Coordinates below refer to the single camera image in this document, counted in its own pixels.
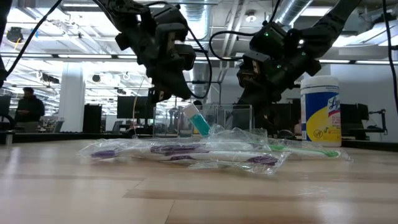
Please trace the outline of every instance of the wooden table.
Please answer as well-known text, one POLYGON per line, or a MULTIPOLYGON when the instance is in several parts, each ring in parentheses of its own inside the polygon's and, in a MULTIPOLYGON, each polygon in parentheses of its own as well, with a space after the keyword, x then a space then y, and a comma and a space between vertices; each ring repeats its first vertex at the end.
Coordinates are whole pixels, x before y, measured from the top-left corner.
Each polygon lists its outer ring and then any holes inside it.
POLYGON ((287 161, 274 177, 91 162, 89 141, 0 148, 0 223, 398 223, 398 154, 287 161))

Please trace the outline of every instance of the yellow label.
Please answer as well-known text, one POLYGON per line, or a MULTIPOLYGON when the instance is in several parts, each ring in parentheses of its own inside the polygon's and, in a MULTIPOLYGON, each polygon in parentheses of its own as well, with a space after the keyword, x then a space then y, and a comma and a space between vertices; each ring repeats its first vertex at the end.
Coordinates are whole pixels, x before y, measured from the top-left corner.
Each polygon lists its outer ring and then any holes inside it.
POLYGON ((315 112, 307 121, 307 135, 314 142, 341 141, 340 112, 329 116, 327 107, 315 112))

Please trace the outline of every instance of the ceiling light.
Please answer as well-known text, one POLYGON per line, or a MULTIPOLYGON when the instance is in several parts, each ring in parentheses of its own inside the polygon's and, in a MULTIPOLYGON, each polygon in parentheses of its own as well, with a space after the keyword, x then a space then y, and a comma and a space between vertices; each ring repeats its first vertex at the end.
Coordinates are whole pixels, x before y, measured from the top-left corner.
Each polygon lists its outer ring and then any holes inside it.
POLYGON ((137 59, 137 55, 118 55, 120 59, 137 59))
POLYGON ((2 57, 16 57, 18 56, 18 53, 1 53, 0 55, 2 57))
MULTIPOLYGON (((398 65, 398 61, 392 62, 394 65, 398 65)), ((389 61, 377 61, 377 60, 357 60, 355 64, 360 64, 360 65, 389 65, 389 61)))
MULTIPOLYGON (((210 60, 219 61, 216 57, 209 57, 210 60)), ((207 60, 204 56, 196 57, 196 60, 207 60)))
POLYGON ((331 7, 307 7, 300 16, 324 16, 331 7))
POLYGON ((151 6, 149 6, 150 8, 152 8, 152 7, 157 7, 157 8, 160 8, 160 7, 164 7, 164 4, 154 4, 154 5, 151 5, 151 6))
POLYGON ((28 54, 25 55, 24 57, 52 57, 50 54, 28 54))
POLYGON ((63 7, 98 7, 96 4, 69 4, 65 3, 62 5, 63 7))
POLYGON ((257 17, 255 15, 252 16, 247 16, 246 21, 248 22, 254 22, 256 21, 257 17))
POLYGON ((257 17, 255 14, 256 14, 255 10, 251 9, 251 10, 246 11, 246 13, 245 13, 246 21, 248 21, 248 22, 256 21, 257 17))
POLYGON ((130 74, 129 74, 129 72, 126 72, 125 74, 123 74, 123 79, 124 79, 124 80, 129 80, 129 79, 130 79, 130 74))
POLYGON ((38 79, 43 78, 43 73, 41 71, 36 72, 36 78, 38 79))
POLYGON ((349 60, 319 60, 320 63, 349 63, 349 60))
POLYGON ((59 55, 60 58, 112 58, 112 55, 59 55))

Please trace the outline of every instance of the black cable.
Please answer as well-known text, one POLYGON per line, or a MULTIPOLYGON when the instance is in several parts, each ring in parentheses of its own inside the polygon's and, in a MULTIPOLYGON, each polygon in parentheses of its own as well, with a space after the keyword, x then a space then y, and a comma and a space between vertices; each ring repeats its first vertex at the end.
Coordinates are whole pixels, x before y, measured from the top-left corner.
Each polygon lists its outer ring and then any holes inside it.
POLYGON ((224 57, 220 57, 219 55, 217 55, 216 52, 214 52, 214 50, 213 50, 213 46, 211 45, 211 41, 217 35, 221 35, 221 34, 236 34, 236 35, 242 35, 242 36, 246 36, 246 37, 252 37, 255 34, 257 34, 257 32, 252 33, 252 34, 248 34, 248 33, 244 33, 244 32, 225 30, 225 31, 215 32, 213 35, 211 35, 211 37, 209 39, 209 48, 210 48, 211 53, 214 55, 214 57, 216 57, 216 58, 218 58, 220 60, 223 60, 223 61, 233 62, 233 61, 237 61, 237 60, 242 60, 243 57, 227 57, 227 58, 224 58, 224 57))
POLYGON ((213 80, 213 69, 212 69, 212 67, 211 67, 211 61, 210 61, 210 58, 209 58, 209 54, 207 53, 207 51, 205 50, 205 48, 202 46, 202 44, 199 42, 199 40, 197 39, 197 37, 195 37, 195 34, 193 34, 191 28, 188 27, 188 31, 189 31, 189 33, 191 34, 191 36, 193 37, 193 39, 195 40, 195 42, 199 45, 199 48, 204 52, 205 57, 206 57, 206 60, 207 60, 207 63, 208 63, 209 66, 210 66, 210 71, 209 71, 209 82, 208 82, 208 86, 207 86, 207 89, 206 89, 206 93, 205 93, 203 96, 197 96, 196 94, 192 93, 192 91, 190 90, 190 91, 191 91, 191 95, 192 95, 193 97, 198 98, 198 99, 204 99, 204 98, 206 98, 206 96, 209 94, 209 91, 210 91, 211 81, 213 80))
POLYGON ((269 19, 269 22, 272 22, 272 21, 274 20, 274 18, 275 18, 275 16, 276 16, 276 12, 277 12, 278 7, 279 7, 279 4, 280 4, 280 0, 278 0, 278 1, 276 2, 275 8, 274 8, 274 12, 272 12, 272 16, 271 16, 271 18, 269 19))
POLYGON ((391 31, 390 31, 390 24, 387 19, 387 3, 386 0, 382 0, 382 8, 383 8, 383 18, 384 22, 386 23, 386 32, 387 32, 387 43, 388 43, 388 61, 391 67, 392 73, 392 82, 394 86, 394 99, 396 103, 396 109, 398 114, 398 90, 397 90, 397 74, 396 69, 394 67, 394 62, 392 61, 392 44, 391 44, 391 31))
POLYGON ((14 68, 17 66, 19 60, 22 58, 22 55, 24 54, 26 48, 28 47, 30 41, 32 40, 33 36, 39 29, 39 27, 43 24, 44 21, 47 20, 47 17, 61 4, 62 0, 58 0, 51 8, 50 10, 44 15, 44 17, 36 24, 35 28, 33 31, 30 33, 29 37, 27 38, 24 46, 22 47, 21 51, 19 52, 17 58, 15 59, 14 63, 11 65, 11 68, 8 70, 6 78, 12 73, 14 68))

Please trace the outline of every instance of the wall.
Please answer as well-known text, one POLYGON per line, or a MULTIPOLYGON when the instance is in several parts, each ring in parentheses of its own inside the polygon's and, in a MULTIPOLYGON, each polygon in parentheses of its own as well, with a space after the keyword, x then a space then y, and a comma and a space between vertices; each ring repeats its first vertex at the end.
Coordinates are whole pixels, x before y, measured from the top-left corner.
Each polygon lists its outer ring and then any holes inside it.
MULTIPOLYGON (((362 103, 369 111, 386 109, 388 135, 369 134, 371 141, 398 142, 398 114, 388 65, 332 65, 331 75, 340 81, 341 103, 362 103)), ((381 127, 381 116, 370 115, 381 127)), ((369 121, 365 126, 374 125, 369 121)))

